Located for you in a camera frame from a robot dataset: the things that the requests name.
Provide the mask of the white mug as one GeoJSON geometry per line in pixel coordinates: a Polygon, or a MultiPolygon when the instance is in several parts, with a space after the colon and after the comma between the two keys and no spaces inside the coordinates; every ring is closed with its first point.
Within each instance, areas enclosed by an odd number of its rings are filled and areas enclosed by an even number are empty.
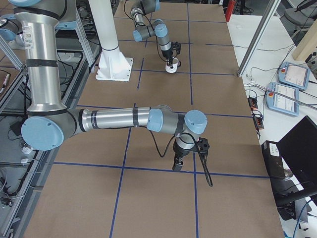
{"type": "Polygon", "coordinates": [[[166,70],[166,72],[168,72],[168,73],[175,73],[176,71],[177,71],[177,69],[179,68],[179,67],[181,67],[181,61],[179,61],[179,59],[178,58],[174,58],[173,59],[173,69],[166,69],[166,66],[165,66],[165,70],[166,70]]]}

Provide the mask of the brown cardboard table mat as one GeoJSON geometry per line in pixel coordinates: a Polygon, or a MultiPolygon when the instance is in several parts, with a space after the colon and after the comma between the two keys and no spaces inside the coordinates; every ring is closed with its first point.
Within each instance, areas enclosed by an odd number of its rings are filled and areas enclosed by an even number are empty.
{"type": "Polygon", "coordinates": [[[154,41],[135,42],[115,14],[122,52],[134,59],[128,82],[90,75],[80,107],[152,107],[204,112],[208,186],[197,155],[172,171],[170,135],[144,128],[92,130],[60,148],[26,238],[281,238],[284,236],[220,6],[162,3],[152,14],[182,44],[181,68],[166,73],[154,41]]]}

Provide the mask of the red fire extinguisher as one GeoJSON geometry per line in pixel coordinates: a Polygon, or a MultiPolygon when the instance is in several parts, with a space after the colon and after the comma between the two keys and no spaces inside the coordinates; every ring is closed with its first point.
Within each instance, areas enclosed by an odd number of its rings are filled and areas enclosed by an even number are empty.
{"type": "Polygon", "coordinates": [[[227,9],[226,9],[226,12],[225,12],[226,22],[230,21],[230,17],[232,15],[233,8],[234,8],[235,4],[236,4],[236,0],[229,0],[228,1],[227,9]]]}

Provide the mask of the orange black connector strip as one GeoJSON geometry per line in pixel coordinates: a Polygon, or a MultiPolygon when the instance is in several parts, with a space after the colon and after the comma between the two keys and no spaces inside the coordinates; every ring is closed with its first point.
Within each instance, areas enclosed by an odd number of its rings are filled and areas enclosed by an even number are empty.
{"type": "Polygon", "coordinates": [[[248,97],[248,104],[249,104],[251,114],[253,117],[253,122],[254,122],[256,130],[259,131],[260,129],[264,129],[264,124],[263,124],[264,116],[259,111],[257,102],[258,100],[256,97],[248,97]]]}

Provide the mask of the black computer box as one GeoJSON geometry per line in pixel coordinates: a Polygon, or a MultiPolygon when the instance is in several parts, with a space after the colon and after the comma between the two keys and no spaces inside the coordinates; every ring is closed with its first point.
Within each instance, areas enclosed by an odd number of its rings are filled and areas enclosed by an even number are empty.
{"type": "Polygon", "coordinates": [[[266,140],[262,145],[262,155],[267,173],[273,179],[285,179],[282,157],[276,142],[266,140]]]}

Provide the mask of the lower teach pendant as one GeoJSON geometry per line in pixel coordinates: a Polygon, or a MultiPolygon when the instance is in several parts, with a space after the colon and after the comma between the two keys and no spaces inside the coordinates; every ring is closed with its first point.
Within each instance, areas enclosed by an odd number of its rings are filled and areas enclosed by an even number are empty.
{"type": "MultiPolygon", "coordinates": [[[[278,92],[282,95],[286,95],[287,97],[295,100],[299,99],[299,89],[292,86],[272,82],[268,85],[268,89],[278,92]]],[[[299,104],[279,94],[275,94],[271,91],[267,92],[265,96],[265,102],[267,107],[271,110],[291,116],[299,115],[299,104]]]]}

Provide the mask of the teach pendant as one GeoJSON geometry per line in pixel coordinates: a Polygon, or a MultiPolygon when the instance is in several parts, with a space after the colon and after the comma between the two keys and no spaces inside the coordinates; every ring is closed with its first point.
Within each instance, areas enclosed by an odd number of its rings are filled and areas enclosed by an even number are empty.
{"type": "MultiPolygon", "coordinates": [[[[268,89],[278,92],[282,95],[286,95],[287,97],[295,100],[299,99],[299,89],[292,86],[272,82],[268,85],[268,89]]],[[[265,102],[267,107],[271,110],[291,116],[299,115],[299,104],[279,94],[275,94],[271,91],[267,92],[265,96],[265,102]]]]}
{"type": "Polygon", "coordinates": [[[280,83],[297,87],[300,90],[307,90],[309,77],[310,70],[307,67],[291,62],[284,62],[278,70],[280,83]]]}

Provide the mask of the black monitor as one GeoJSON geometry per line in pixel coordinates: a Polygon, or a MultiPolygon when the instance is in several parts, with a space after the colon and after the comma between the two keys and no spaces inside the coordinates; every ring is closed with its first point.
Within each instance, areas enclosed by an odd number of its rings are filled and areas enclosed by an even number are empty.
{"type": "Polygon", "coordinates": [[[303,117],[277,143],[277,148],[300,183],[317,183],[317,125],[303,117]]]}

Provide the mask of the upper teach pendant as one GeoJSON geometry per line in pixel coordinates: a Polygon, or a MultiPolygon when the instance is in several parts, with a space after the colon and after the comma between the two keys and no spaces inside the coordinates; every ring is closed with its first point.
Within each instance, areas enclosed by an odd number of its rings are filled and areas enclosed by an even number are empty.
{"type": "Polygon", "coordinates": [[[300,90],[307,90],[309,77],[310,70],[307,67],[291,62],[284,62],[278,70],[280,83],[297,87],[300,90]]]}

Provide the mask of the thin metal rod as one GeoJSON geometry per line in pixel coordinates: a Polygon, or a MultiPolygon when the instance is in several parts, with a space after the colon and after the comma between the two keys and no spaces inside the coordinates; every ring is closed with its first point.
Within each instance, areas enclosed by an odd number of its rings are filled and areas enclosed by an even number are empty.
{"type": "Polygon", "coordinates": [[[251,81],[248,85],[249,85],[249,86],[257,87],[257,88],[259,88],[259,89],[263,89],[264,91],[272,92],[273,94],[280,95],[280,96],[282,96],[282,97],[284,97],[284,98],[286,98],[286,99],[288,99],[288,100],[294,101],[295,103],[298,103],[298,104],[300,104],[300,105],[303,105],[303,106],[306,106],[306,107],[311,108],[311,109],[313,109],[313,110],[316,110],[316,107],[313,107],[312,105],[306,104],[306,103],[301,102],[301,101],[299,101],[299,100],[297,100],[297,99],[293,99],[293,98],[291,98],[291,97],[288,97],[287,95],[281,94],[281,93],[279,93],[279,92],[277,92],[277,91],[274,91],[274,90],[271,90],[271,89],[266,88],[266,87],[264,87],[264,86],[261,86],[261,85],[255,83],[254,81],[251,81]]]}

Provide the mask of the grey office chair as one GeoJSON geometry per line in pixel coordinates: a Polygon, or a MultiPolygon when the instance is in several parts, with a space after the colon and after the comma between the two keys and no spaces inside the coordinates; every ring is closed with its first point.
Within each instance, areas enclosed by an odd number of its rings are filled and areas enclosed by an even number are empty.
{"type": "Polygon", "coordinates": [[[284,16],[296,26],[294,33],[309,28],[317,19],[317,1],[303,0],[295,8],[286,9],[284,16]]]}

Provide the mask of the wooden beam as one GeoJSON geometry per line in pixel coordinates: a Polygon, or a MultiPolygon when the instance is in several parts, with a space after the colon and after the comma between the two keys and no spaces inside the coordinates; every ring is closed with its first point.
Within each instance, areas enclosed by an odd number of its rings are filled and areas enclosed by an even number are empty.
{"type": "Polygon", "coordinates": [[[300,41],[292,57],[296,61],[305,61],[317,46],[317,21],[315,20],[303,39],[300,41]]]}

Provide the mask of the white pedestal column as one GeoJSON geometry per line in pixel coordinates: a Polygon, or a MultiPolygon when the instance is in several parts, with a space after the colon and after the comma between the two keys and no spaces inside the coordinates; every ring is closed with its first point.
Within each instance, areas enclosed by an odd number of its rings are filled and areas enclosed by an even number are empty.
{"type": "Polygon", "coordinates": [[[133,59],[120,51],[110,1],[90,0],[89,5],[102,48],[96,79],[129,81],[133,59]]]}

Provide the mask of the aluminium frame post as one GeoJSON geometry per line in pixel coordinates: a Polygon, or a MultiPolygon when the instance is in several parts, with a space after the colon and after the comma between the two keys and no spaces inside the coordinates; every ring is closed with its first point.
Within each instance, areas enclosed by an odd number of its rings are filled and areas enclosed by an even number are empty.
{"type": "Polygon", "coordinates": [[[274,16],[280,2],[281,2],[281,0],[270,0],[269,1],[269,4],[264,11],[264,14],[263,14],[263,16],[258,24],[258,27],[253,35],[253,38],[248,46],[248,49],[247,49],[247,51],[242,59],[241,64],[239,66],[239,69],[237,72],[238,77],[243,76],[243,74],[244,74],[248,64],[250,63],[251,58],[252,58],[255,50],[257,49],[257,46],[258,46],[266,28],[268,27],[270,20],[274,16]]]}

